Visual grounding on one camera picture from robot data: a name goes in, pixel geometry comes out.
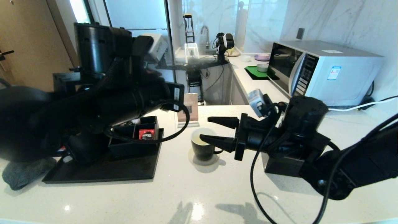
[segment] gray cloth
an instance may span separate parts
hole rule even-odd
[[[12,190],[17,191],[52,169],[56,163],[57,161],[52,157],[33,162],[9,162],[2,177]]]

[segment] microwave window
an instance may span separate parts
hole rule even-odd
[[[275,69],[283,75],[290,77],[290,73],[301,55],[301,51],[274,43],[269,66],[271,69]]]

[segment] wall outlet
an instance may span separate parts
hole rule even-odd
[[[305,32],[305,28],[299,28],[296,38],[302,40],[302,38],[304,36],[304,32]]]

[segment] green tray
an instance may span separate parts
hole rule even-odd
[[[278,79],[276,76],[268,76],[267,72],[257,71],[257,66],[247,66],[245,70],[253,80],[269,80],[270,78],[273,80]]]

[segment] black mug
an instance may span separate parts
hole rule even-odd
[[[200,135],[210,135],[215,136],[213,130],[208,128],[198,128],[191,134],[191,144],[193,152],[198,160],[207,161],[210,160],[214,154],[222,153],[221,151],[215,151],[214,145],[210,145],[207,142],[204,142],[200,139]]]

